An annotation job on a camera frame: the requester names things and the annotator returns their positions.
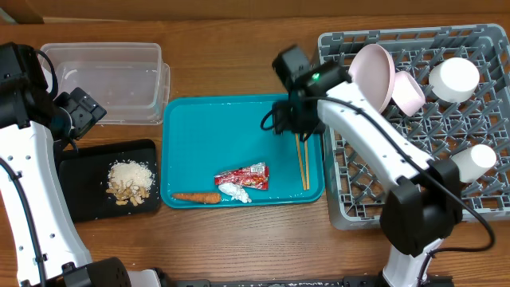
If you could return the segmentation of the pink plate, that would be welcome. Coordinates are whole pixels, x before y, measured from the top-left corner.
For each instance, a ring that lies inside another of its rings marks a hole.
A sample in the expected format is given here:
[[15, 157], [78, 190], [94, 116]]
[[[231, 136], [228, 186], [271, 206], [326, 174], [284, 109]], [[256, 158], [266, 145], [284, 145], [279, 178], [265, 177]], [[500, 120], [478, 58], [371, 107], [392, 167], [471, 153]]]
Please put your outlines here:
[[382, 113], [394, 90], [392, 56], [381, 45], [366, 45], [356, 54], [348, 72], [371, 106]]

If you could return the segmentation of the pink bowl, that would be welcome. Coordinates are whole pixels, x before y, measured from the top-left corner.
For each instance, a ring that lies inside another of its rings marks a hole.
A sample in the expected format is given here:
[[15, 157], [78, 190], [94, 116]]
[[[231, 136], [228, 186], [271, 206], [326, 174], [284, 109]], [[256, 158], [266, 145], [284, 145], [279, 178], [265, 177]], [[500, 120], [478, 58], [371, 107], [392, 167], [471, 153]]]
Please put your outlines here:
[[406, 116], [414, 115], [426, 102], [421, 87], [406, 71], [395, 74], [392, 100]]

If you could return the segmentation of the white bowl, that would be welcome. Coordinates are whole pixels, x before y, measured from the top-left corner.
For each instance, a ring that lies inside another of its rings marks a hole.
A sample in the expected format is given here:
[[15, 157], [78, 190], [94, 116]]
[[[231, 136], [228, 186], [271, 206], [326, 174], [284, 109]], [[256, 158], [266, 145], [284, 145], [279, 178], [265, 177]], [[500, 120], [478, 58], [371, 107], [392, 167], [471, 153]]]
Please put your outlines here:
[[468, 100], [480, 81], [478, 68], [469, 60], [452, 57], [435, 66], [429, 75], [429, 84], [437, 98], [449, 103]]

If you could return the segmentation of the white paper cup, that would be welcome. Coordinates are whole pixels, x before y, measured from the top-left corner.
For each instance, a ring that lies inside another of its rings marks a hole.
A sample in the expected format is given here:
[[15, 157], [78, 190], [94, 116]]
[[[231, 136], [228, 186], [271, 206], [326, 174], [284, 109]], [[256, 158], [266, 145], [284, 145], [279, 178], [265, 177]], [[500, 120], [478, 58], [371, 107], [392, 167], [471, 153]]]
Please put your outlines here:
[[478, 144], [451, 157], [459, 169], [460, 180], [471, 183], [479, 179], [497, 160], [496, 153], [490, 146]]

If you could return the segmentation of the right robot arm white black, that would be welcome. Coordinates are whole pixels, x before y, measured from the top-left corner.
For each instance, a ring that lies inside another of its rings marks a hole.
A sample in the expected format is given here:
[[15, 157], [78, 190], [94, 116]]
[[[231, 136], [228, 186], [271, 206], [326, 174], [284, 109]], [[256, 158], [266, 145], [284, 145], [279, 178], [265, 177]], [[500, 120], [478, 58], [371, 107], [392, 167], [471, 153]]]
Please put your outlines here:
[[496, 153], [478, 144], [448, 159], [434, 159], [399, 134], [383, 117], [393, 95], [421, 89], [397, 85], [392, 56], [380, 45], [361, 48], [349, 67], [337, 61], [312, 66], [294, 45], [281, 51], [273, 70], [288, 92], [268, 112], [275, 133], [290, 131], [299, 143], [332, 128], [375, 173], [385, 193], [379, 223], [391, 244], [388, 262], [375, 277], [344, 279], [346, 286], [450, 286], [450, 277], [429, 277], [431, 259], [461, 222], [469, 206], [461, 186], [496, 163]]

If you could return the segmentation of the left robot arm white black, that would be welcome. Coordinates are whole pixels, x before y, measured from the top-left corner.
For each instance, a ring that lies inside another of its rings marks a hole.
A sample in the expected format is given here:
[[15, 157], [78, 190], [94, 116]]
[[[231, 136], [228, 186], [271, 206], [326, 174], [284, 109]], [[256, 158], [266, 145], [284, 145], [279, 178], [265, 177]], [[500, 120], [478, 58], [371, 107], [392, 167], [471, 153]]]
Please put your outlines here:
[[1, 46], [1, 196], [17, 249], [21, 286], [164, 286], [157, 269], [128, 271], [119, 258], [93, 261], [71, 219], [55, 158], [106, 111], [83, 89], [46, 82], [46, 54]]

